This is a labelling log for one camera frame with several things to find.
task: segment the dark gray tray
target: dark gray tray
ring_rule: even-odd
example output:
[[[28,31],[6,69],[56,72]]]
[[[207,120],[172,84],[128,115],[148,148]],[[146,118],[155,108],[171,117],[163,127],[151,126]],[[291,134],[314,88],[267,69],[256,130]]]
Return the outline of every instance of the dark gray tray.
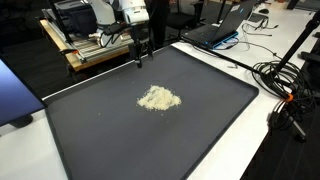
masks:
[[[174,91],[182,105],[137,106],[151,85]],[[142,69],[130,63],[47,99],[46,112],[69,179],[176,180],[190,175],[257,94],[167,47]]]

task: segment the table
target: table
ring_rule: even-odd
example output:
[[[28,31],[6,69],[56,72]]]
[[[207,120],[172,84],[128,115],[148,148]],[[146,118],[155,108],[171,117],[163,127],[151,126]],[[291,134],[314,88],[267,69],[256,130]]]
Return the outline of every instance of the table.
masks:
[[[65,49],[69,49],[69,47],[67,46],[66,42],[64,42],[58,35],[58,33],[49,25],[48,20],[40,20],[40,25],[42,27],[42,29],[48,34],[48,36],[52,39],[52,41],[56,44],[56,46],[58,47],[59,51],[61,50],[65,50]],[[100,58],[97,58],[94,61],[88,61],[85,63],[81,63],[81,61],[79,60],[79,58],[72,54],[66,54],[65,55],[65,59],[67,60],[67,63],[72,67],[72,69],[75,72],[79,72],[81,70],[84,70],[86,68],[92,67],[94,65],[97,65],[99,63],[102,63],[104,61],[113,59],[115,57],[118,57],[120,55],[126,54],[129,52],[129,49],[126,48],[120,48],[106,56],[102,56]]]
[[[269,25],[279,24],[279,27],[275,30],[263,31],[273,34],[272,37],[249,36],[249,41],[271,48],[279,56],[283,56],[311,17],[309,12],[302,10],[270,9]],[[310,51],[316,40],[309,37],[298,52]],[[243,68],[228,68],[233,64],[201,53],[187,43],[175,43],[173,46],[257,86],[250,72]],[[273,60],[272,54],[262,48],[252,46],[249,51],[246,51],[245,44],[239,44],[220,53],[251,66],[257,62]],[[298,67],[302,67],[304,63],[296,55],[290,62]],[[265,138],[268,132],[268,114],[278,101],[279,99],[260,88],[258,97],[230,126],[189,179],[239,179]],[[0,179],[67,179],[44,111],[35,113],[33,116],[35,121],[25,128],[15,130],[10,126],[4,126],[0,129],[1,134],[6,133],[0,138]]]

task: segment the laptop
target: laptop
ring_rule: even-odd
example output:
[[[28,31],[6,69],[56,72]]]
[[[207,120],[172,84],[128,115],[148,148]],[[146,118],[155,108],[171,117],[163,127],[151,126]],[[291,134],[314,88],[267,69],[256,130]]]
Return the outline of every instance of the laptop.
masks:
[[[202,45],[207,48],[216,48],[222,42],[238,35],[237,29],[243,20],[248,18],[256,0],[246,0],[233,4],[220,26],[205,24],[192,31],[184,33],[182,39],[193,44]]]

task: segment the pile of powder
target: pile of powder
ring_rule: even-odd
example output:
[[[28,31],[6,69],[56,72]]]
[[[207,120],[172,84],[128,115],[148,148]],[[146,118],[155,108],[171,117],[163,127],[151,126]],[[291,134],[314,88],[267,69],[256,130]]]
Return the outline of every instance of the pile of powder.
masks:
[[[154,109],[165,111],[172,106],[180,105],[181,99],[178,96],[173,95],[168,89],[159,86],[151,86],[144,97],[138,99],[137,103],[148,110]]]

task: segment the white table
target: white table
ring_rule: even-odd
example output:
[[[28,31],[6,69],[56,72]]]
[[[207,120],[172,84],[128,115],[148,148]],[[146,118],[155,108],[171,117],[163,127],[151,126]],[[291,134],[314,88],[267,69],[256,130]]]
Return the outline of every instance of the white table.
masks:
[[[274,30],[263,33],[272,37],[249,36],[249,41],[266,46],[283,56],[294,43],[305,24],[312,18],[307,11],[283,11],[270,9],[270,26],[279,25]],[[316,38],[309,37],[298,52],[310,51]],[[245,82],[257,86],[250,72],[239,67],[228,68],[233,64],[195,50],[190,44],[176,43],[175,47],[192,56],[215,66]],[[228,51],[219,51],[231,58],[250,66],[257,62],[273,60],[268,51],[239,44]],[[303,60],[296,55],[291,59],[298,67]],[[272,111],[279,99],[269,95],[260,88],[258,97],[236,119],[205,159],[200,163],[189,179],[239,179],[261,142],[268,127],[268,113]],[[60,156],[55,146],[44,111],[35,113],[34,122],[22,129],[10,126],[0,128],[0,179],[1,180],[64,180],[67,179]]]

